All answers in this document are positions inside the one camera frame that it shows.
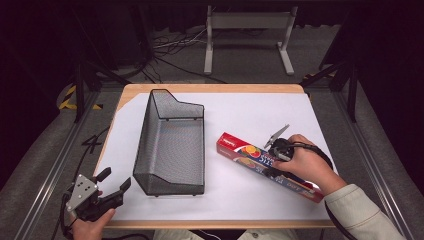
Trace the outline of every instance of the sleeve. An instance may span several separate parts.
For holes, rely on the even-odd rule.
[[[325,197],[328,208],[356,239],[405,239],[358,186],[347,185]]]

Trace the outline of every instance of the aluminum foil box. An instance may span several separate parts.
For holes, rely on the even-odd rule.
[[[225,132],[216,142],[216,150],[219,154],[264,177],[267,177],[263,173],[264,170],[270,168],[276,161],[267,151]],[[319,203],[324,198],[319,188],[298,177],[287,178],[281,175],[267,178],[313,202]]]

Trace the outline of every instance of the metal frame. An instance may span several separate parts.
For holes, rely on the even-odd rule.
[[[284,28],[284,39],[277,42],[278,51],[286,69],[287,75],[293,75],[294,70],[287,54],[287,45],[296,19],[297,7],[292,7],[290,12],[272,12],[272,13],[230,13],[213,12],[212,7],[208,6],[207,13],[207,45],[205,55],[205,74],[212,74],[213,42],[212,29],[231,29],[231,28]]]

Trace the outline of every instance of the wooden tabletop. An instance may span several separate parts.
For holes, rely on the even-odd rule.
[[[150,92],[152,89],[168,89],[173,93],[304,93],[298,84],[129,84],[122,92],[117,110],[137,94]]]
[[[148,93],[152,89],[167,89],[171,93],[301,93],[303,88],[297,84],[130,84],[127,85],[117,110],[135,98],[139,93]],[[102,159],[107,146],[109,133],[103,147]],[[119,229],[248,229],[248,228],[323,228],[334,227],[330,220],[212,220],[212,221],[168,221],[168,220],[119,220],[111,221],[107,228]]]

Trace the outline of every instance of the human hand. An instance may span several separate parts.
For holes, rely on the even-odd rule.
[[[314,143],[300,134],[291,136],[288,141],[291,143],[302,142],[315,146]],[[324,195],[346,186],[346,182],[330,168],[324,159],[314,151],[306,148],[295,147],[291,161],[274,161],[272,166],[317,184]]]
[[[72,225],[72,232],[74,240],[100,240],[103,236],[103,228],[112,219],[115,214],[115,209],[111,208],[105,214],[103,214],[95,222],[84,222],[77,219]],[[71,222],[75,220],[75,217],[71,216]]]

